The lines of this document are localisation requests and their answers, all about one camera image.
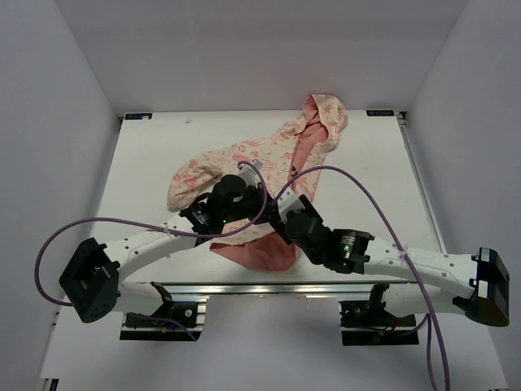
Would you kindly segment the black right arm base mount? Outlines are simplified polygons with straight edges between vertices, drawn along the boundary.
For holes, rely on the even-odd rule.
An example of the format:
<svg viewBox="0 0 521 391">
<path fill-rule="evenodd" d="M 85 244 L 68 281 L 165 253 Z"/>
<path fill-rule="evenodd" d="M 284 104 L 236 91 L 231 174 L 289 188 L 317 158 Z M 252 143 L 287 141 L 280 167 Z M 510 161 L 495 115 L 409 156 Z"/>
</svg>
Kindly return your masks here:
<svg viewBox="0 0 521 391">
<path fill-rule="evenodd" d="M 413 314 L 396 317 L 387 312 L 384 293 L 388 283 L 375 284 L 366 300 L 339 303 L 343 346 L 418 345 L 418 329 Z"/>
</svg>

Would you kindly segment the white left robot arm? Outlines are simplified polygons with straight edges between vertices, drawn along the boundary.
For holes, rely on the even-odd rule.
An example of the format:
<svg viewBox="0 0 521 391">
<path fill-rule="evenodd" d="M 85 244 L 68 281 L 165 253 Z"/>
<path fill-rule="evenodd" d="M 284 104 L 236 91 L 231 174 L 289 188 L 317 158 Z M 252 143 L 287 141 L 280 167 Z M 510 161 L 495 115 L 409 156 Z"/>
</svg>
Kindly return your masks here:
<svg viewBox="0 0 521 391">
<path fill-rule="evenodd" d="M 160 283 L 133 283 L 129 276 L 164 257 L 209 241 L 223 233 L 228 223 L 268 222 L 277 209 L 266 185 L 226 175 L 157 231 L 147 229 L 105 244 L 94 238 L 82 241 L 59 284 L 83 323 L 122 312 L 149 319 L 155 325 L 165 324 L 173 317 L 170 293 Z"/>
</svg>

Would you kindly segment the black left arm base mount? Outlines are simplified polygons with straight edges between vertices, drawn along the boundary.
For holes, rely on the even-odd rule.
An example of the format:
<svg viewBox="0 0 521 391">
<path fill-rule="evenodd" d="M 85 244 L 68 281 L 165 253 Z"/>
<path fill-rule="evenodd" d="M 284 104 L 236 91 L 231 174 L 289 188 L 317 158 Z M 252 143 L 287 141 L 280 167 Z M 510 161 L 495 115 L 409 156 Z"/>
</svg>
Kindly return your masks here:
<svg viewBox="0 0 521 391">
<path fill-rule="evenodd" d="M 124 318 L 121 340 L 196 342 L 202 333 L 206 301 L 174 297 L 159 283 L 121 286 Z"/>
</svg>

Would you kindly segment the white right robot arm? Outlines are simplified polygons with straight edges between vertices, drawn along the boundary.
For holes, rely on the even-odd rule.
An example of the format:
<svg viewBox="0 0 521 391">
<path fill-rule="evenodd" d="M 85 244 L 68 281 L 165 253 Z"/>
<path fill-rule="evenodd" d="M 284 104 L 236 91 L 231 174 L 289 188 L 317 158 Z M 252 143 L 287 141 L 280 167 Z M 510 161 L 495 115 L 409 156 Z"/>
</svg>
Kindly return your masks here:
<svg viewBox="0 0 521 391">
<path fill-rule="evenodd" d="M 305 196 L 286 191 L 267 205 L 269 224 L 314 264 L 339 274 L 386 275 L 399 284 L 377 283 L 363 310 L 379 325 L 410 314 L 460 314 L 490 327 L 506 327 L 510 275 L 498 253 L 434 253 L 395 244 L 365 231 L 330 229 Z"/>
</svg>

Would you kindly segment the pink cream printed hooded jacket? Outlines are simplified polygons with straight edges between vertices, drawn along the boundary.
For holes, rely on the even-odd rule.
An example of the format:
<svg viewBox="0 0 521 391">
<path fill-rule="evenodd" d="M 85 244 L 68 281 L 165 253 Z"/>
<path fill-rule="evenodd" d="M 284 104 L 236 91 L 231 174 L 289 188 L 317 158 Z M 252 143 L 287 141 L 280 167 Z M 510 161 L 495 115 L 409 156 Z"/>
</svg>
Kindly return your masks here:
<svg viewBox="0 0 521 391">
<path fill-rule="evenodd" d="M 335 148 L 346 126 L 348 114 L 343 103 L 328 94 L 311 94 L 303 103 L 303 113 L 270 136 L 241 141 L 229 147 L 202 153 L 183 165 L 169 185 L 167 206 L 176 211 L 194 201 L 209 181 L 236 169 L 240 161 L 258 160 L 270 194 L 287 182 L 298 195 L 313 199 L 320 173 L 292 180 L 300 171 L 322 165 Z M 288 245 L 267 223 L 248 226 L 246 220 L 225 225 L 226 236 L 213 239 L 210 249 L 250 270 L 283 272 L 297 258 L 297 247 Z"/>
</svg>

